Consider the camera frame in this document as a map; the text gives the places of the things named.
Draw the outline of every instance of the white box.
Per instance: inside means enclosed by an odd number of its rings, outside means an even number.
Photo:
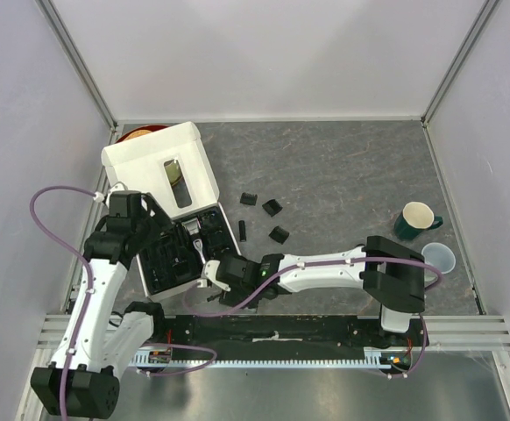
[[[237,254],[241,254],[230,228],[230,222],[222,205],[218,202],[220,190],[204,151],[201,134],[193,123],[174,125],[138,138],[106,146],[101,156],[111,185],[122,182],[129,190],[151,193],[173,220],[187,216],[194,218],[203,210],[217,206],[222,212],[233,246]],[[174,160],[179,162],[191,199],[191,204],[185,207],[178,205],[165,169],[165,164]],[[139,256],[137,256],[137,260],[145,295],[153,300],[179,294],[197,282],[197,280],[193,280],[151,294]]]

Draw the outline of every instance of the green mug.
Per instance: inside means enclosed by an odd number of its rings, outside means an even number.
[[[434,212],[424,203],[409,202],[397,217],[393,230],[398,239],[415,239],[421,232],[435,230],[444,223],[442,217],[435,217]]]

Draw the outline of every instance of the box lid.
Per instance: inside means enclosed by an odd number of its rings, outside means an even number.
[[[191,123],[106,146],[101,154],[111,185],[123,182],[127,189],[151,193],[170,218],[181,218],[214,206],[220,191],[201,134]],[[190,204],[178,203],[166,165],[176,161]]]

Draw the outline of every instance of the small black object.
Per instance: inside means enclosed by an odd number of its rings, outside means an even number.
[[[279,226],[275,226],[274,229],[269,234],[269,237],[271,237],[271,239],[281,244],[284,244],[284,242],[288,239],[289,236],[290,232],[288,232],[284,228],[280,228]]]
[[[247,232],[245,231],[245,221],[239,221],[239,241],[247,241]]]
[[[239,202],[249,206],[255,206],[257,204],[257,195],[252,195],[251,193],[242,193]]]
[[[266,213],[271,215],[272,217],[282,211],[282,206],[275,200],[271,199],[267,203],[263,204],[263,209]]]

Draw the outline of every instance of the black tray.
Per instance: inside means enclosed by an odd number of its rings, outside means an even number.
[[[150,295],[159,294],[201,277],[201,259],[183,222],[197,217],[206,260],[220,260],[225,253],[237,255],[231,232],[218,206],[177,219],[153,245],[140,252],[140,265]]]

